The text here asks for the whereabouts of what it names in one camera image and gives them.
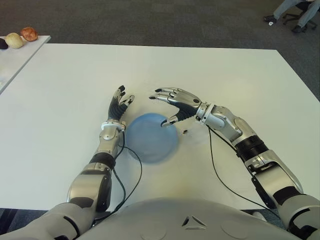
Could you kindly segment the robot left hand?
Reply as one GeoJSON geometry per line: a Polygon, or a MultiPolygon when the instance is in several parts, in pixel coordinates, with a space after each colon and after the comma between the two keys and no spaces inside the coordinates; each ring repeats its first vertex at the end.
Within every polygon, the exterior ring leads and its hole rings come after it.
{"type": "Polygon", "coordinates": [[[125,86],[121,85],[115,91],[114,95],[112,96],[111,102],[108,108],[108,117],[107,120],[110,121],[120,121],[124,113],[126,112],[129,105],[133,103],[135,100],[134,95],[129,95],[126,99],[121,100],[122,97],[126,94],[125,86]]]}

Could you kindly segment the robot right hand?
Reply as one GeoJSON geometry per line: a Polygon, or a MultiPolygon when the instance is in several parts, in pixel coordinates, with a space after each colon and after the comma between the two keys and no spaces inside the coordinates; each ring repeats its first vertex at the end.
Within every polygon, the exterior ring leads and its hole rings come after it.
{"type": "Polygon", "coordinates": [[[162,101],[178,108],[175,115],[160,124],[161,127],[168,127],[195,116],[202,104],[196,95],[175,87],[158,88],[155,90],[155,94],[149,96],[149,99],[162,101]]]}

